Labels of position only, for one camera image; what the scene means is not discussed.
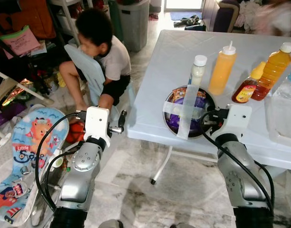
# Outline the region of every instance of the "bottle label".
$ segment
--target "bottle label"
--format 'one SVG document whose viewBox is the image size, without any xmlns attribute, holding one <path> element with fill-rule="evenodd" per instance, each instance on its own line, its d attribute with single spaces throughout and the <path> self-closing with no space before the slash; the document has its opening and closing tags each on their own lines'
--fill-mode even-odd
<svg viewBox="0 0 291 228">
<path fill-rule="evenodd" d="M 256 88 L 256 85 L 244 86 L 242 90 L 239 92 L 239 94 L 236 96 L 236 100 L 241 103 L 247 102 L 249 98 L 252 96 L 255 88 Z"/>
</svg>

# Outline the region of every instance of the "yellow squeeze bottle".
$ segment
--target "yellow squeeze bottle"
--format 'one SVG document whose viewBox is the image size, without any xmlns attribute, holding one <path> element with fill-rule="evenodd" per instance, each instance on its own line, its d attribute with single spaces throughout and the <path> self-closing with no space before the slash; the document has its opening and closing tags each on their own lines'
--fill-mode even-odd
<svg viewBox="0 0 291 228">
<path fill-rule="evenodd" d="M 232 66 L 236 60 L 236 56 L 236 48 L 232 46 L 232 41 L 229 46 L 223 47 L 223 50 L 218 53 L 216 65 L 209 85 L 209 91 L 213 95 L 221 95 L 223 93 Z"/>
</svg>

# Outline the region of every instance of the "black shorts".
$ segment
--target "black shorts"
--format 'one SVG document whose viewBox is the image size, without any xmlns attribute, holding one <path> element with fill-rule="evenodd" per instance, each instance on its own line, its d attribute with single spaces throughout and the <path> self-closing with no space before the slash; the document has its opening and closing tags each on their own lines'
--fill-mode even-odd
<svg viewBox="0 0 291 228">
<path fill-rule="evenodd" d="M 86 81 L 84 74 L 82 71 L 76 67 L 76 70 L 81 78 L 81 80 Z M 106 85 L 103 86 L 103 91 L 101 94 L 108 94 L 114 99 L 113 105 L 117 105 L 119 103 L 119 98 L 121 95 L 125 92 L 126 87 L 130 83 L 131 76 L 120 76 L 120 79 L 118 81 L 112 81 Z"/>
</svg>

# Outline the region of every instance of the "gray trash bin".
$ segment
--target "gray trash bin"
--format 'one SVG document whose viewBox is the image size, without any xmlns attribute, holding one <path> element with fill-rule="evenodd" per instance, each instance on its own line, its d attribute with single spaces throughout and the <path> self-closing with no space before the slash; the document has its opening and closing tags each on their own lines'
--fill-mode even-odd
<svg viewBox="0 0 291 228">
<path fill-rule="evenodd" d="M 146 45 L 150 0 L 132 5 L 118 4 L 124 44 L 129 51 L 140 51 Z"/>
</svg>

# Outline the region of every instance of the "sofa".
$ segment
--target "sofa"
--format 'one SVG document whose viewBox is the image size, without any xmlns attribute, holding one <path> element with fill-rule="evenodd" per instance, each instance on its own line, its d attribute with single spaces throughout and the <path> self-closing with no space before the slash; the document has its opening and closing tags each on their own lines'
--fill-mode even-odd
<svg viewBox="0 0 291 228">
<path fill-rule="evenodd" d="M 202 18 L 206 31 L 232 32 L 239 11 L 237 0 L 205 0 Z"/>
</svg>

